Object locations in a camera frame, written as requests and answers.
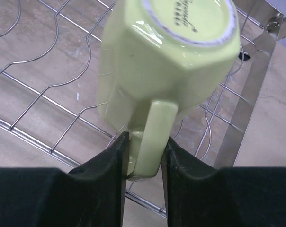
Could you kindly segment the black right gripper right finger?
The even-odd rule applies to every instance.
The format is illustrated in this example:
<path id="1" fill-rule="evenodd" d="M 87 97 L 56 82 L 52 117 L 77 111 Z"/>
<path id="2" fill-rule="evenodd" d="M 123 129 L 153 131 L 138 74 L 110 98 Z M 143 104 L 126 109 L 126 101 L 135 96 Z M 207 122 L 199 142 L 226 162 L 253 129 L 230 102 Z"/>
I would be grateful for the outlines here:
<path id="1" fill-rule="evenodd" d="M 170 227 L 286 227 L 286 167 L 215 169 L 172 138 L 161 167 Z"/>

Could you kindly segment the light green mug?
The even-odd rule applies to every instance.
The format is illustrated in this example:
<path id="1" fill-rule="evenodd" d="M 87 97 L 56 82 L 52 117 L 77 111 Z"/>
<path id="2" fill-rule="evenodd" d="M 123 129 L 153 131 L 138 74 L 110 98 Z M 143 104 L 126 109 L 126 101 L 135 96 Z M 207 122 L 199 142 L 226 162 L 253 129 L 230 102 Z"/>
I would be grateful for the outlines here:
<path id="1" fill-rule="evenodd" d="M 170 132 L 227 76 L 240 52 L 230 0 L 119 0 L 103 29 L 98 112 L 130 133 L 127 178 L 156 176 Z"/>

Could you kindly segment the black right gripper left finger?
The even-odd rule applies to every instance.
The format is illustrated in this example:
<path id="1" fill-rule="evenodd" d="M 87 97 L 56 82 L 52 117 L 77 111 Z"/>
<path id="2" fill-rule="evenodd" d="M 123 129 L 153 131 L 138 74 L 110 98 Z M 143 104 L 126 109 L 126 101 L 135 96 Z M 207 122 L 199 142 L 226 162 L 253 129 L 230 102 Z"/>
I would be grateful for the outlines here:
<path id="1" fill-rule="evenodd" d="M 129 133 L 68 173 L 0 167 L 0 227 L 120 227 Z"/>

